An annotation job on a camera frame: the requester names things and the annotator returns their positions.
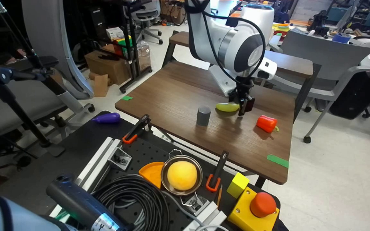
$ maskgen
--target brown table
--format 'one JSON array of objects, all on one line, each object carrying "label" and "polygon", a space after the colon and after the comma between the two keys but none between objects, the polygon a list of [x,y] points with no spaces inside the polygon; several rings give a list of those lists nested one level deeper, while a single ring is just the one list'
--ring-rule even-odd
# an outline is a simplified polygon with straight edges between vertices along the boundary
[{"label": "brown table", "polygon": [[[132,99],[116,102],[115,107],[133,117],[149,114],[151,124],[208,152],[228,151],[229,161],[265,179],[284,184],[288,169],[268,161],[268,155],[289,160],[293,97],[272,89],[254,86],[252,111],[243,117],[215,110],[217,103],[228,102],[209,71],[172,61],[129,93]],[[198,107],[211,108],[209,125],[196,125]],[[260,115],[278,120],[279,132],[268,134],[255,126]]]},{"label": "brown table", "polygon": [[[175,60],[175,58],[173,57],[173,51],[176,44],[184,47],[189,47],[189,33],[185,31],[173,32],[173,35],[169,38],[169,45],[166,51],[165,58],[163,59],[162,67],[164,67],[170,61]],[[299,91],[295,101],[295,120],[316,79],[320,66],[317,64],[313,64],[312,61],[307,59],[276,53],[273,51],[265,51],[265,57],[276,63],[276,75],[278,75],[278,72],[280,72],[304,78],[304,83],[302,84],[302,88]]]}]

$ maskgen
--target black clamp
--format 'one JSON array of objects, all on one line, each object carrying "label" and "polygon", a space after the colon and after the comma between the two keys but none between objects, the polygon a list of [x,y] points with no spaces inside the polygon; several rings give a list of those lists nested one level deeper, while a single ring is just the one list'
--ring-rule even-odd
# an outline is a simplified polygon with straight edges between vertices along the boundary
[{"label": "black clamp", "polygon": [[151,130],[151,125],[149,124],[151,119],[149,118],[148,114],[145,114],[141,119],[132,127],[132,129],[127,133],[123,138],[122,142],[131,144],[139,134],[141,134],[145,127],[148,126],[148,130]]}]

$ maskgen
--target white floor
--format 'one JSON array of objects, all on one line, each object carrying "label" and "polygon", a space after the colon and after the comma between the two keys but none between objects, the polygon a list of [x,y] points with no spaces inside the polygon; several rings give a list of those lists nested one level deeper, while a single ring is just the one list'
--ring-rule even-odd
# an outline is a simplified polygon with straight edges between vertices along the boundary
[{"label": "white floor", "polygon": [[[125,95],[161,68],[173,30],[188,31],[188,25],[155,28],[162,31],[164,44],[146,38],[154,72],[128,88]],[[174,57],[204,69],[209,66],[194,59],[186,47],[176,46]],[[93,103],[97,109],[94,114],[104,110],[117,112],[114,104],[122,96],[119,87],[113,85],[106,97],[81,103]],[[68,110],[62,116],[70,114]],[[137,121],[121,114],[125,120]],[[288,182],[277,185],[266,181],[263,189],[279,198],[280,219],[291,231],[370,231],[370,118],[346,120],[327,114],[312,134],[312,143],[303,143],[302,138],[319,114],[316,110],[299,114],[292,136]],[[255,177],[251,177],[251,182],[255,182]]]}]

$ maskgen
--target red bell pepper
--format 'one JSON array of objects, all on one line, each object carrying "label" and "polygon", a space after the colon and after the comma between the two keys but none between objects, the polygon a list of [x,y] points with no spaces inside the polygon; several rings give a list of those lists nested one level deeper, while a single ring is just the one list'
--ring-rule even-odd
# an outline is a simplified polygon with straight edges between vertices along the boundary
[{"label": "red bell pepper", "polygon": [[257,126],[266,131],[267,133],[272,133],[278,123],[277,119],[261,115],[258,118]]}]

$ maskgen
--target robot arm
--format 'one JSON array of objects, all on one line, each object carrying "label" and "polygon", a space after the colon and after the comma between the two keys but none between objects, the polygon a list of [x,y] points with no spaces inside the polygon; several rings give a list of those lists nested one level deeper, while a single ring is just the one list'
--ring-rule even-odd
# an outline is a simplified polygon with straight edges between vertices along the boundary
[{"label": "robot arm", "polygon": [[254,103],[254,98],[249,96],[253,87],[251,76],[271,79],[276,73],[276,64],[263,58],[272,30],[273,8],[245,6],[241,18],[246,20],[239,21],[235,28],[211,18],[209,0],[187,0],[185,9],[191,54],[220,67],[222,73],[213,77],[229,101],[240,104],[239,115],[251,111]]}]

